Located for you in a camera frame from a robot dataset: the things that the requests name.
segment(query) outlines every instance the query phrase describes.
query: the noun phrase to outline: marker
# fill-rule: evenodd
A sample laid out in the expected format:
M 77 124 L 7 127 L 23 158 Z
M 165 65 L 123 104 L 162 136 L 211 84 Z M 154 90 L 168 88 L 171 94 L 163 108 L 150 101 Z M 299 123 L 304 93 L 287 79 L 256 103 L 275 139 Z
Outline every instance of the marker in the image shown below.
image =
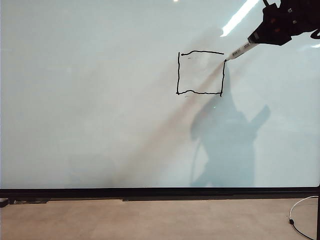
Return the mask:
M 246 42 L 245 44 L 243 44 L 241 47 L 239 47 L 237 50 L 235 50 L 234 52 L 232 52 L 227 58 L 226 61 L 232 60 L 232 59 L 236 59 L 237 57 L 241 56 L 242 54 L 244 54 L 245 52 L 249 51 L 250 49 L 254 48 L 255 46 L 259 45 L 259 43 L 250 43 L 250 42 Z

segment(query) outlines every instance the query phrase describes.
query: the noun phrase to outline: white glass board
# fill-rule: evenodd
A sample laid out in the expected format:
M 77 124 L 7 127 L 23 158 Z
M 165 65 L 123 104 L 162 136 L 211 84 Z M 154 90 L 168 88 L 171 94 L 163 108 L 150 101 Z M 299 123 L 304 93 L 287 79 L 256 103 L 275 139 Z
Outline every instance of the white glass board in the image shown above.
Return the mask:
M 320 42 L 222 63 L 262 0 L 2 0 L 1 187 L 316 187 Z

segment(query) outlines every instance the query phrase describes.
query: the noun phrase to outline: gray floor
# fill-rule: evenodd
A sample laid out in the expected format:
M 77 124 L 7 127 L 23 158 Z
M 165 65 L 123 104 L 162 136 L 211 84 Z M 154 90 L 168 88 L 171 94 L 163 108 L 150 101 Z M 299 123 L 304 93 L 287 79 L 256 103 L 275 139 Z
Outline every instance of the gray floor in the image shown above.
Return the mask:
M 1 240 L 303 240 L 297 199 L 50 201 L 1 210 Z M 295 208 L 316 237 L 317 199 Z

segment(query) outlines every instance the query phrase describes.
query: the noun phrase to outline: black marker drawing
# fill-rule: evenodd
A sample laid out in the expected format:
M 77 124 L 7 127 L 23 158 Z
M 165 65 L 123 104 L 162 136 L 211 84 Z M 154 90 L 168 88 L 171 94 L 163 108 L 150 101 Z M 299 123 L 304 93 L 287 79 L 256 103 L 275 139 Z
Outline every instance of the black marker drawing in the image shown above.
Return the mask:
M 222 93 L 223 93 L 223 90 L 224 90 L 224 79 L 225 79 L 225 66 L 226 66 L 226 60 L 224 60 L 224 63 L 223 63 L 223 70 L 222 70 L 222 81 L 221 81 L 221 91 L 220 92 L 197 92 L 197 91 L 194 91 L 192 89 L 190 90 L 186 90 L 186 91 L 183 91 L 183 92 L 179 92 L 179 81 L 180 81 L 180 56 L 187 56 L 187 55 L 190 55 L 192 53 L 210 53 L 210 54 L 220 54 L 220 55 L 224 55 L 224 53 L 222 52 L 217 52 L 217 51 L 198 51 L 198 50 L 193 50 L 191 52 L 188 52 L 188 53 L 181 53 L 180 52 L 178 53 L 178 81 L 177 81 L 177 84 L 176 84 L 176 94 L 178 95 L 181 95 L 181 94 L 185 94 L 187 92 L 192 92 L 194 94 L 208 94 L 208 95 L 220 95 L 220 97 L 222 97 Z

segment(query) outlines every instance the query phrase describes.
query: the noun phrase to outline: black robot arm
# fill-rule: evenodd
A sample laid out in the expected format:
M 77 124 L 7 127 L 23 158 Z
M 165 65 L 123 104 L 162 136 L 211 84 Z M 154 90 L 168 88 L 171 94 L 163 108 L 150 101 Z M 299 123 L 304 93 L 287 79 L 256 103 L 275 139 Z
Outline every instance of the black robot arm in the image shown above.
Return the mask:
M 320 39 L 320 0 L 281 0 L 280 7 L 263 2 L 263 21 L 248 37 L 250 43 L 281 46 L 312 31 L 311 38 Z

